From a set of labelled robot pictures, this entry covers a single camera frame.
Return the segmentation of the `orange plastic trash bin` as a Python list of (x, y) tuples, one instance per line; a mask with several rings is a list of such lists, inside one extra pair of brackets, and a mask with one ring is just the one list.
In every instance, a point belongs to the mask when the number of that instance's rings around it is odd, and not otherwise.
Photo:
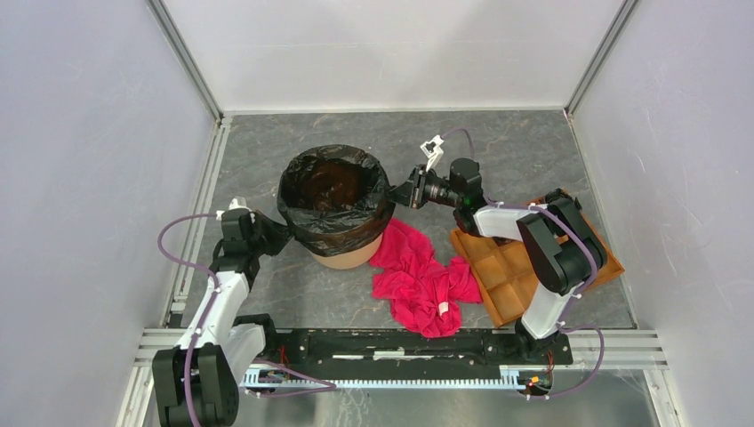
[(324, 265), (326, 268), (333, 270), (351, 270), (362, 264), (368, 263), (369, 260), (378, 252), (383, 235), (380, 234), (374, 241), (355, 251), (338, 254), (333, 256), (320, 256), (311, 253), (311, 257)]

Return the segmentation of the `black plastic trash bag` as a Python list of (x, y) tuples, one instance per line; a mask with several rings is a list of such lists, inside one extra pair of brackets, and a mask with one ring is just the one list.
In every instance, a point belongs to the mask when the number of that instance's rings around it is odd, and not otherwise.
[(395, 211), (388, 192), (388, 176), (372, 154), (349, 145), (317, 146), (281, 173), (277, 210), (297, 242), (332, 257), (382, 234)]

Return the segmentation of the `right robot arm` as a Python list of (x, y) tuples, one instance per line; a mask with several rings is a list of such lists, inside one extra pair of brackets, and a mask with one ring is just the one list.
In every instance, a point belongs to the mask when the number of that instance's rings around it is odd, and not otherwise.
[(538, 283), (533, 300), (517, 321), (516, 356), (535, 363), (549, 352), (549, 338), (565, 329), (574, 299), (608, 262), (608, 252), (566, 194), (544, 204), (512, 205), (487, 199), (478, 162), (459, 157), (446, 177), (426, 165), (388, 191), (390, 201), (412, 209), (428, 202), (450, 206), (461, 231), (480, 238), (523, 244)]

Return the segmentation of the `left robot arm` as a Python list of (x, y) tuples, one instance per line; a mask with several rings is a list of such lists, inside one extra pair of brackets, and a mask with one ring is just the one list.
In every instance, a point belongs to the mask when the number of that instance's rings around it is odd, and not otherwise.
[(252, 210), (236, 197), (214, 214), (222, 237), (205, 267), (207, 288), (180, 339), (152, 358), (156, 411), (162, 426), (230, 426), (237, 419), (239, 387), (255, 359), (279, 351), (269, 316), (241, 320), (263, 255), (279, 254), (291, 239), (284, 224)]

